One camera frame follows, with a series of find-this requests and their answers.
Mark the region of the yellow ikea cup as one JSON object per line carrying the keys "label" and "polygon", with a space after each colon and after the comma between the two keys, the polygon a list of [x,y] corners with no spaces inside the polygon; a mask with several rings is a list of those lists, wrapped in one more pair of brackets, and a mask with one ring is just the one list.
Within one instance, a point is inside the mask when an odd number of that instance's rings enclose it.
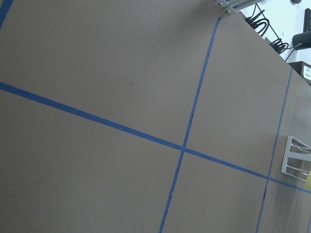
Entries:
{"label": "yellow ikea cup", "polygon": [[311,171],[307,175],[305,187],[307,190],[311,190]]}

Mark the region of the black keyboard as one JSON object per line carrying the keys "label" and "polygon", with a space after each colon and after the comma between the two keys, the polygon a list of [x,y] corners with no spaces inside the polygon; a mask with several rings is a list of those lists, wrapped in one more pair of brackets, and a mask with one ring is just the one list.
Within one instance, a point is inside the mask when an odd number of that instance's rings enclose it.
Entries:
{"label": "black keyboard", "polygon": [[303,25],[303,32],[310,32],[311,31],[311,10],[310,8],[305,9],[304,12],[304,25]]}

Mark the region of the black cylinder bottle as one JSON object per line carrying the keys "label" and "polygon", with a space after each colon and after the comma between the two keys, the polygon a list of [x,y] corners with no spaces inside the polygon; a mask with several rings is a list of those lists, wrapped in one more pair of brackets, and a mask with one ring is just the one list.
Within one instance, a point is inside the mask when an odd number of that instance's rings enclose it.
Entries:
{"label": "black cylinder bottle", "polygon": [[295,50],[310,49],[311,31],[294,35],[292,38],[292,44]]}

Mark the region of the aluminium frame post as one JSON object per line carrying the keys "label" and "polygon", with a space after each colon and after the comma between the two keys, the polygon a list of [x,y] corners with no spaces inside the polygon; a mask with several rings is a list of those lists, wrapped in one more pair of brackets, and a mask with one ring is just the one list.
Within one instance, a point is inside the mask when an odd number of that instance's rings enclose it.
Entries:
{"label": "aluminium frame post", "polygon": [[221,7],[228,15],[251,5],[262,2],[263,0],[215,0],[214,2]]}

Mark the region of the black usb hub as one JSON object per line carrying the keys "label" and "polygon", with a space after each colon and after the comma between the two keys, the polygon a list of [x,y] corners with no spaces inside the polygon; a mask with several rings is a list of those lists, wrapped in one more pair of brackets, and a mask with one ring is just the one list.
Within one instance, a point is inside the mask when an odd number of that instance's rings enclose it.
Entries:
{"label": "black usb hub", "polygon": [[244,19],[244,21],[255,31],[257,31],[257,33],[260,36],[264,36],[266,34],[266,32],[269,29],[270,26],[270,21],[269,19],[267,19],[264,15],[263,12],[265,10],[261,10],[258,6],[258,4],[255,4],[253,13],[251,16],[246,16],[243,12],[239,11],[239,13],[241,14],[242,18]]}
{"label": "black usb hub", "polygon": [[276,39],[274,41],[270,41],[267,37],[265,38],[265,41],[271,46],[271,48],[278,54],[282,54],[284,51],[286,51],[289,48],[289,44],[286,42],[283,42],[280,38]]}

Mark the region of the black box with label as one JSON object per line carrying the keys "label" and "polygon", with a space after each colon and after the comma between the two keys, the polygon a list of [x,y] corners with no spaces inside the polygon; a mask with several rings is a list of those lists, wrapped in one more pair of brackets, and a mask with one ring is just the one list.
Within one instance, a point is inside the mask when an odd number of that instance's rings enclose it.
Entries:
{"label": "black box with label", "polygon": [[289,65],[308,83],[311,84],[311,66],[303,61],[292,62]]}

